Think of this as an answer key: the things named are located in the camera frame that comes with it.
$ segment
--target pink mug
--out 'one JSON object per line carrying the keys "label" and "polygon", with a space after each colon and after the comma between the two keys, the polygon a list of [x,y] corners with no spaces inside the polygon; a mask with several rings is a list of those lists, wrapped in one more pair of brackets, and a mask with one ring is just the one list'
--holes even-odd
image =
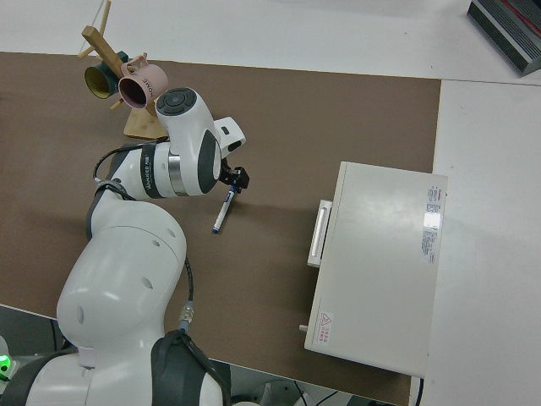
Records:
{"label": "pink mug", "polygon": [[[130,72],[129,65],[140,61],[139,68]],[[124,101],[133,108],[144,108],[167,90],[167,75],[162,68],[150,65],[144,55],[122,64],[123,77],[118,91]]]}

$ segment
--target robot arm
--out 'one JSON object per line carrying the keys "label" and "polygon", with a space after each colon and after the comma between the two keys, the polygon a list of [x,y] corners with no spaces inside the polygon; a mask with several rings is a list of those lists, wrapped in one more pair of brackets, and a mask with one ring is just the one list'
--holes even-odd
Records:
{"label": "robot arm", "polygon": [[249,177],[244,168],[232,170],[227,165],[226,157],[246,142],[232,118],[214,121],[203,98],[188,88],[163,94],[156,111],[169,140],[126,145],[117,150],[107,180],[101,182],[90,207],[89,239],[111,218],[97,214],[104,195],[109,195],[109,200],[122,199],[119,193],[103,193],[106,189],[120,191],[124,198],[146,200],[203,195],[218,180],[225,184],[236,182],[238,192],[248,187]]}
{"label": "robot arm", "polygon": [[[107,178],[96,178],[87,217],[90,241],[57,304],[58,325],[79,351],[47,362],[21,404],[64,404],[66,387],[69,404],[86,406],[213,406],[228,399],[185,331],[164,337],[163,316],[180,278],[186,240],[169,213],[137,200],[203,195],[218,180],[247,187],[245,171],[231,170],[225,161],[246,139],[231,118],[214,121],[190,89],[168,91],[156,110],[168,140],[113,151]],[[191,364],[182,361],[190,354]],[[176,403],[163,396],[173,391]],[[193,403],[183,400],[188,395],[195,396]]]}

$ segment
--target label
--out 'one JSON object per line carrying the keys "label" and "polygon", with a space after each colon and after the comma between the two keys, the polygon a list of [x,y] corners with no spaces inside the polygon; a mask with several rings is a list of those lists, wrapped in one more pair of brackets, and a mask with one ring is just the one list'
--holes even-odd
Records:
{"label": "label", "polygon": [[334,315],[327,311],[322,311],[320,313],[320,321],[318,322],[317,329],[317,344],[319,345],[329,345],[331,340],[331,328]]}
{"label": "label", "polygon": [[423,241],[421,250],[423,260],[434,264],[438,255],[438,233],[441,228],[441,199],[445,193],[439,186],[430,187],[426,197],[426,210],[423,221]]}

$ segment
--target wooden peg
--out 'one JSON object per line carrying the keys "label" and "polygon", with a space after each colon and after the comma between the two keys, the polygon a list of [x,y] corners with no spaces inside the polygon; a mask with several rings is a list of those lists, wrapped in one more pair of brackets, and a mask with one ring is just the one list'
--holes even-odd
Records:
{"label": "wooden peg", "polygon": [[86,57],[89,53],[91,53],[92,51],[94,51],[94,47],[88,47],[82,53],[77,55],[77,58],[82,59]]}
{"label": "wooden peg", "polygon": [[100,34],[105,32],[105,25],[107,24],[107,18],[109,17],[109,10],[111,9],[111,0],[107,0],[105,3],[105,9],[103,10],[103,16],[101,17]]}
{"label": "wooden peg", "polygon": [[109,108],[110,108],[111,110],[116,110],[117,108],[120,107],[120,105],[121,105],[122,103],[124,103],[124,99],[118,99],[118,100],[115,101],[115,103],[114,103],[112,106],[110,106]]}
{"label": "wooden peg", "polygon": [[109,67],[110,70],[118,77],[122,78],[122,60],[112,50],[111,46],[105,41],[100,32],[90,25],[87,25],[82,32],[82,36],[91,44],[98,55],[103,59],[103,62]]}

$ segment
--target white table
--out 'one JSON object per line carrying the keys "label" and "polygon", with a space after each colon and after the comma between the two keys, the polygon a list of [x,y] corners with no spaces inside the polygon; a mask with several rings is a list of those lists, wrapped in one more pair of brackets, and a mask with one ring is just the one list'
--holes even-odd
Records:
{"label": "white table", "polygon": [[[0,50],[77,53],[99,3],[2,0]],[[541,72],[519,78],[468,3],[114,0],[106,37],[179,62],[444,79],[434,172],[450,195],[423,405],[538,404]]]}

